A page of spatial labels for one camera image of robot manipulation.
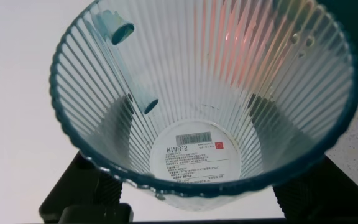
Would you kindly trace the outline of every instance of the blue-tinted glass rim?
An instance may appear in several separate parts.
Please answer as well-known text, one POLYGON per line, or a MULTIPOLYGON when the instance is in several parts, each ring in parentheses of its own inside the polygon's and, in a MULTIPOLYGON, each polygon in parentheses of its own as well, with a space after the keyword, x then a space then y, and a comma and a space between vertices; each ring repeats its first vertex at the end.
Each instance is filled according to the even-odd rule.
MULTIPOLYGON (((141 175, 119 167, 117 164, 107 160, 105 157, 99 154, 84 139, 82 139, 82 137, 80 137, 64 113, 64 109, 60 102, 59 94, 57 91, 57 64, 59 62, 58 56, 62 51, 62 45, 65 43, 66 36, 70 33, 71 28, 78 22, 78 19, 82 18, 85 13, 87 13, 100 1, 103 0, 96 0, 90 4, 71 23, 67 31, 62 36, 62 39, 57 46, 57 51, 53 56, 53 63, 50 69, 50 94, 52 97, 52 106, 55 109, 56 117, 61 123, 63 132, 69 136, 73 145, 76 146, 82 155, 89 159, 96 167, 99 167, 102 171, 109 172, 113 177, 119 179, 120 181, 128 182, 142 189, 150 189, 152 191, 164 194, 176 194, 182 197, 200 196, 210 198, 220 195, 238 195, 247 191, 262 190, 269 185, 283 183, 288 179, 301 174, 302 172, 308 170, 308 168, 310 168, 315 162, 318 162, 320 159, 322 159, 324 157, 324 153, 333 147, 340 135, 342 135, 347 130, 352 118, 354 117, 358 105, 358 59, 355 55, 354 48, 351 44, 349 44, 354 73, 352 76, 353 82, 349 90, 350 93, 346 105, 336 124, 329 130, 328 134, 323 138, 323 140, 315 145, 315 147, 310 152, 301 156, 299 159, 285 166, 282 166, 277 170, 266 172, 255 177, 217 184, 183 184, 170 182, 167 180, 155 179, 147 175, 141 175)), ((338 22, 337 24, 339 27, 338 29, 344 34, 346 42, 349 43, 349 38, 346 33, 343 32, 342 26, 340 26, 338 22)))

